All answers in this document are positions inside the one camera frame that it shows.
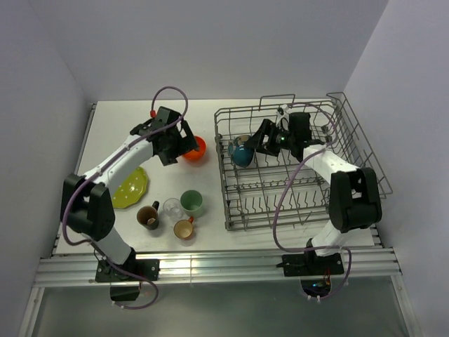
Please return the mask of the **orange bowl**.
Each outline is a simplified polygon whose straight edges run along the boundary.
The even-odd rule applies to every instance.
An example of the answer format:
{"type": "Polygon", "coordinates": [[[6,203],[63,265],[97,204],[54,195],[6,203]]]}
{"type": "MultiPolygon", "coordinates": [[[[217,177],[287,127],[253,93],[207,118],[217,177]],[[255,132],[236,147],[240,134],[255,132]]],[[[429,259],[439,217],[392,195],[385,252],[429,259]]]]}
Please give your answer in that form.
{"type": "Polygon", "coordinates": [[[206,153],[207,145],[205,140],[200,136],[194,136],[197,145],[199,146],[197,150],[191,150],[188,153],[184,154],[182,157],[187,161],[198,161],[200,160],[206,153]]]}

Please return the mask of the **blue bowl beige inside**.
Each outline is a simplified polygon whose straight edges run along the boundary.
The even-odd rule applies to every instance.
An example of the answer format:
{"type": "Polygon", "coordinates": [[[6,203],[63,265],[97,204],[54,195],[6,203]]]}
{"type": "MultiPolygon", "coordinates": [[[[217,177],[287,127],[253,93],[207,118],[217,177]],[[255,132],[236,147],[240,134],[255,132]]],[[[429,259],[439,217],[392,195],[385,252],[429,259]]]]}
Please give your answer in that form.
{"type": "Polygon", "coordinates": [[[231,162],[241,168],[250,166],[254,157],[254,149],[246,146],[249,138],[249,135],[237,136],[229,142],[227,147],[231,162]]]}

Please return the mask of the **mint green cup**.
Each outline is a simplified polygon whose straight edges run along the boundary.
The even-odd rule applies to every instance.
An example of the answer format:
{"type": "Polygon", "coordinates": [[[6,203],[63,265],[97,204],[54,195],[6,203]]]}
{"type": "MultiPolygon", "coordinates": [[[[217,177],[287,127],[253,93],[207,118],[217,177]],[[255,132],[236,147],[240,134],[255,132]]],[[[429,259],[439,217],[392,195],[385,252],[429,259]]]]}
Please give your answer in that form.
{"type": "Polygon", "coordinates": [[[196,190],[187,190],[180,197],[180,204],[184,212],[193,218],[203,215],[203,197],[196,190]]]}

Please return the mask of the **clear drinking glass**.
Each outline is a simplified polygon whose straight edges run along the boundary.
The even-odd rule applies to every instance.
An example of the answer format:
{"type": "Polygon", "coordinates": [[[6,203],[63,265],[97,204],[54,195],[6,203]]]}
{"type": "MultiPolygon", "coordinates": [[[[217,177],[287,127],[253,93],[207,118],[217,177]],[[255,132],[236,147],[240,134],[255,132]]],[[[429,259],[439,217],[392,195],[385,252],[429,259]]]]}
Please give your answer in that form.
{"type": "Polygon", "coordinates": [[[170,198],[163,203],[163,212],[172,221],[177,222],[184,216],[180,201],[176,198],[170,198]]]}

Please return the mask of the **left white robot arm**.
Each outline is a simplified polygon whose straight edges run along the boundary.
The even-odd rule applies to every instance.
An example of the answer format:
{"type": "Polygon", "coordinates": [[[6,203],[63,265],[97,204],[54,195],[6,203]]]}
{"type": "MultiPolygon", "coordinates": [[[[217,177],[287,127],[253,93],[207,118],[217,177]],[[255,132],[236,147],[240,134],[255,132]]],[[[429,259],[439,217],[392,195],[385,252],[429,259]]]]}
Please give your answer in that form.
{"type": "Polygon", "coordinates": [[[60,220],[62,236],[70,246],[68,230],[83,235],[112,263],[111,271],[120,280],[129,280],[137,271],[133,248],[115,230],[112,196],[122,182],[141,164],[157,156],[164,166],[198,149],[183,114],[160,107],[155,117],[138,124],[124,142],[100,164],[81,174],[68,175],[63,183],[60,220]]]}

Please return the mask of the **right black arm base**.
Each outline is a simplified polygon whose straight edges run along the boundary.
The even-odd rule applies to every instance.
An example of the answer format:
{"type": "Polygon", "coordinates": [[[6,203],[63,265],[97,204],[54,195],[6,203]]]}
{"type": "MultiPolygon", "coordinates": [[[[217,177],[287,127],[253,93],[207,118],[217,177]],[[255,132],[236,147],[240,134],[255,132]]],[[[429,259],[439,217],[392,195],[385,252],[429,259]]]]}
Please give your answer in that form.
{"type": "Polygon", "coordinates": [[[282,255],[281,262],[276,267],[283,270],[285,277],[344,274],[344,266],[339,253],[324,257],[318,256],[314,252],[282,255]]]}

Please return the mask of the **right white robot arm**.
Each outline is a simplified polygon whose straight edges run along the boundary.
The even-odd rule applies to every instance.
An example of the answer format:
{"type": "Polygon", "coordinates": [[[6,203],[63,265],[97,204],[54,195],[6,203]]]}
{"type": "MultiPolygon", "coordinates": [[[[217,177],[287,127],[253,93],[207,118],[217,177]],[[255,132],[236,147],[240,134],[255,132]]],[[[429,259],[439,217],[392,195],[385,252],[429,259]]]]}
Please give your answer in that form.
{"type": "Polygon", "coordinates": [[[376,172],[345,161],[331,151],[331,142],[313,138],[310,119],[306,112],[284,112],[276,123],[264,119],[245,146],[273,157],[278,156],[281,150],[288,150],[298,160],[297,168],[288,177],[287,189],[293,186],[304,167],[313,170],[329,184],[329,220],[306,247],[281,245],[276,235],[279,207],[272,223],[275,245],[288,253],[306,254],[303,258],[305,269],[317,274],[327,266],[327,256],[346,249],[351,232],[368,229],[381,220],[382,206],[376,172]]]}

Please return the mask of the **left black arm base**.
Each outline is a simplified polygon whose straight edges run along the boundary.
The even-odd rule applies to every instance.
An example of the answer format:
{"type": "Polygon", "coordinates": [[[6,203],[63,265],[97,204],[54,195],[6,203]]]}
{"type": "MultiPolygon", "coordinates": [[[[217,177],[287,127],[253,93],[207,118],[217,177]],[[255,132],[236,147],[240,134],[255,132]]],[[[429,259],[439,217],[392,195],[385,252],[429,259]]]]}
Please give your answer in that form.
{"type": "MultiPolygon", "coordinates": [[[[132,263],[119,266],[122,270],[132,273],[139,277],[144,277],[149,281],[156,281],[159,277],[159,260],[136,260],[132,263]]],[[[95,274],[95,281],[97,283],[110,282],[138,282],[138,278],[134,276],[125,275],[113,268],[106,260],[98,262],[97,271],[95,274]]]]}

